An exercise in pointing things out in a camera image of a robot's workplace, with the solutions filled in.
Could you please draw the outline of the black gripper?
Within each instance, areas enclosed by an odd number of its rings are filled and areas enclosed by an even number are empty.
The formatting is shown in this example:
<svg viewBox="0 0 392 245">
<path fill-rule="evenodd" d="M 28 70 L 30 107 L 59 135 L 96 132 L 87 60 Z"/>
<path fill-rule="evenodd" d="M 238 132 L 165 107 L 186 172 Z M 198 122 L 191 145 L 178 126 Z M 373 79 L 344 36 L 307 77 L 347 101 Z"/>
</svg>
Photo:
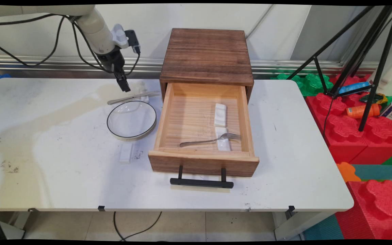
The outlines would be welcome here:
<svg viewBox="0 0 392 245">
<path fill-rule="evenodd" d="M 123 92 L 131 91 L 124 71 L 125 60 L 121 49 L 113 49 L 107 54 L 98 54 L 98 59 L 107 71 L 114 72 L 116 81 Z"/>
</svg>

